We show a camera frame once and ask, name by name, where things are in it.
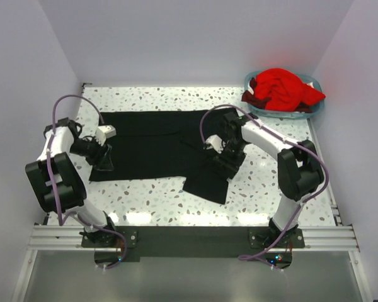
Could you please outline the black t shirt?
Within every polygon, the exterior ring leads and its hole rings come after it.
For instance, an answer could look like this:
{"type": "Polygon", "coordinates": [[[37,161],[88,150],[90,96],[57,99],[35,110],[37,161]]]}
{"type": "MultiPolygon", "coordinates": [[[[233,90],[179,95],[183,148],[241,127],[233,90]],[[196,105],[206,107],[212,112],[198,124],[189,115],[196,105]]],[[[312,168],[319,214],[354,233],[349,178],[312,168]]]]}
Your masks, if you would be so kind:
{"type": "Polygon", "coordinates": [[[227,174],[218,170],[213,150],[203,139],[218,135],[227,140],[224,116],[234,108],[200,111],[104,112],[116,136],[109,139],[112,171],[93,169],[93,182],[184,177],[183,190],[217,204],[225,204],[227,174]]]}

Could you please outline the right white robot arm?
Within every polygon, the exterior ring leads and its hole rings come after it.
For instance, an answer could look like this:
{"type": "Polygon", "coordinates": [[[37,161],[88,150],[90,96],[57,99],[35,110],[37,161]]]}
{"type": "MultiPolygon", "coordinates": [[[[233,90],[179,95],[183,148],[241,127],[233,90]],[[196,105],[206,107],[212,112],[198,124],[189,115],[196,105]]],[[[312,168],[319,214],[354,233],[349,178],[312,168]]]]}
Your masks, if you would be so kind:
{"type": "Polygon", "coordinates": [[[264,246],[283,247],[298,227],[302,202],[324,182],[324,172],[310,140],[298,142],[283,137],[279,132],[250,116],[224,116],[224,138],[211,135],[205,147],[216,152],[217,170],[233,178],[245,159],[244,148],[254,145],[277,163],[277,181],[281,192],[278,208],[269,219],[268,230],[257,239],[264,246]]]}

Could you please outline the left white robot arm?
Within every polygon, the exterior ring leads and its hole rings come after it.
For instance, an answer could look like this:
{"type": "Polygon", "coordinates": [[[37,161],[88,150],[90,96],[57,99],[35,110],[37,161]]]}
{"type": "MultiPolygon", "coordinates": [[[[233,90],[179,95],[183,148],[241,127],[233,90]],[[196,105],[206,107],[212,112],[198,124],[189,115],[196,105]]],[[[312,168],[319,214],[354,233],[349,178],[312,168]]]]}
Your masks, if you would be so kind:
{"type": "Polygon", "coordinates": [[[41,209],[57,215],[59,225],[72,218],[83,226],[81,235],[92,244],[111,247],[119,243],[114,222],[89,199],[70,156],[78,155],[96,171],[113,170],[112,147],[107,142],[117,132],[101,123],[94,135],[81,136],[78,122],[63,118],[44,130],[45,146],[38,159],[25,166],[27,178],[41,209]]]}

